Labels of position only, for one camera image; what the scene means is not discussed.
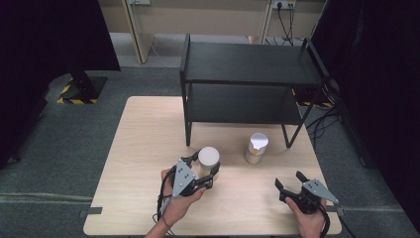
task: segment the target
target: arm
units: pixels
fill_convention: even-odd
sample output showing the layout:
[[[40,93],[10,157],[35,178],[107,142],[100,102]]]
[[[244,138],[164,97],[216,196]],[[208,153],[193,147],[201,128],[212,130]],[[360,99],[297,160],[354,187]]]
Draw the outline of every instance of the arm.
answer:
[[[297,220],[300,236],[302,238],[319,238],[325,223],[325,219],[321,211],[317,210],[315,213],[310,215],[304,214],[290,197],[287,197],[285,201],[291,211],[293,211]],[[326,199],[321,199],[321,204],[324,207],[326,206],[326,203]]]
[[[169,170],[162,171],[161,177],[164,178],[168,171]],[[206,188],[203,187],[190,196],[179,195],[171,198],[169,204],[161,215],[160,220],[145,237],[163,237],[170,227],[185,216],[189,206],[199,200],[205,190]],[[172,194],[172,186],[170,185],[169,180],[167,180],[164,185],[163,194]]]

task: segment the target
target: shelf top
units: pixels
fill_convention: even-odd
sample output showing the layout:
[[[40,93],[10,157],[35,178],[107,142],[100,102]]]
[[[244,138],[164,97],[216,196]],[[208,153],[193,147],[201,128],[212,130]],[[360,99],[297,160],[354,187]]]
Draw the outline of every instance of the shelf top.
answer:
[[[187,81],[314,87],[322,84],[312,58],[301,47],[194,42],[187,46]]]

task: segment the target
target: gray carpet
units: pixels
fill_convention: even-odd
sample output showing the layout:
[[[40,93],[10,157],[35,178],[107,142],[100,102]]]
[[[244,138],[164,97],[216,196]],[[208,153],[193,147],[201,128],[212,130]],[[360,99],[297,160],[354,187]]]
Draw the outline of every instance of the gray carpet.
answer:
[[[22,161],[0,171],[0,237],[86,237],[84,212],[126,100],[180,95],[177,68],[123,67],[88,74],[108,77],[98,102],[55,103],[70,76],[54,80],[49,104],[21,148]],[[314,109],[306,124],[324,113]],[[337,119],[328,118],[325,125]],[[328,187],[346,212],[342,219],[356,237],[419,237],[380,172],[362,167],[339,121],[325,129],[315,146]],[[343,227],[335,237],[351,236]]]

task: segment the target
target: yellow and black hazard tape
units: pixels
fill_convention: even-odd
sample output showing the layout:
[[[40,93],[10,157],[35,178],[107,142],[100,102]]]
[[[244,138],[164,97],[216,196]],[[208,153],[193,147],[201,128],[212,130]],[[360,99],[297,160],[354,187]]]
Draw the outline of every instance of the yellow and black hazard tape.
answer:
[[[71,97],[66,97],[65,95],[69,92],[70,89],[72,89],[72,87],[75,87],[73,84],[73,78],[71,78],[68,84],[64,87],[59,99],[56,102],[69,103],[69,104],[95,104],[98,101],[97,98],[92,98],[92,99],[79,98],[78,96],[79,93]]]
[[[298,106],[309,106],[311,102],[296,102]],[[333,104],[330,102],[321,102],[321,103],[314,103],[314,106],[318,107],[333,107]]]

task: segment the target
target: black shelf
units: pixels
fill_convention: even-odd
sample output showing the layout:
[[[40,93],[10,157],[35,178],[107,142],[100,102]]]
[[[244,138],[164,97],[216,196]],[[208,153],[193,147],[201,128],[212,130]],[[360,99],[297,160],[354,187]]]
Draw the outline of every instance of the black shelf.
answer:
[[[192,43],[179,68],[186,145],[193,122],[280,124],[286,147],[299,133],[329,74],[310,40],[302,47]],[[317,88],[301,116],[293,88]],[[296,125],[290,138],[285,125]]]
[[[187,108],[193,122],[298,125],[302,119],[291,89],[282,86],[193,84]]]

